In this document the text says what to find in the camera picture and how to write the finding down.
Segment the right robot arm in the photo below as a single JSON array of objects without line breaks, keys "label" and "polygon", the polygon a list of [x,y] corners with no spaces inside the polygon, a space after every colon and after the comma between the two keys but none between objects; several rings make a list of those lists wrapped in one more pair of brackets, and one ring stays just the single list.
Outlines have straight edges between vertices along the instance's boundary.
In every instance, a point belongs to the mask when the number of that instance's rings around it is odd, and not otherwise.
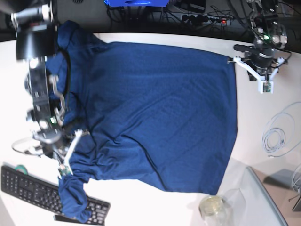
[{"label": "right robot arm", "polygon": [[47,59],[56,55],[55,13],[55,1],[34,0],[28,7],[12,13],[11,21],[16,29],[16,58],[26,61],[29,69],[24,83],[33,107],[27,113],[27,121],[34,124],[32,138],[40,143],[34,151],[42,150],[44,155],[62,164],[71,143],[63,131],[70,75],[64,91],[59,91],[58,76],[46,69]]}]

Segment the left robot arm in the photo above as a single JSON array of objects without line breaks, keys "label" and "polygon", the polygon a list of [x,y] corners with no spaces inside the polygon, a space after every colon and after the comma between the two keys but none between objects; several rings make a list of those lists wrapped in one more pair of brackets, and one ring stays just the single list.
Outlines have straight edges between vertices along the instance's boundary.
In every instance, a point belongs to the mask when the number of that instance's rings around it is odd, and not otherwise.
[{"label": "left robot arm", "polygon": [[251,46],[234,45],[244,53],[235,62],[248,72],[251,81],[273,82],[279,68],[288,63],[292,52],[285,50],[288,38],[285,27],[279,22],[277,0],[241,0],[246,21],[239,23],[254,35]]}]

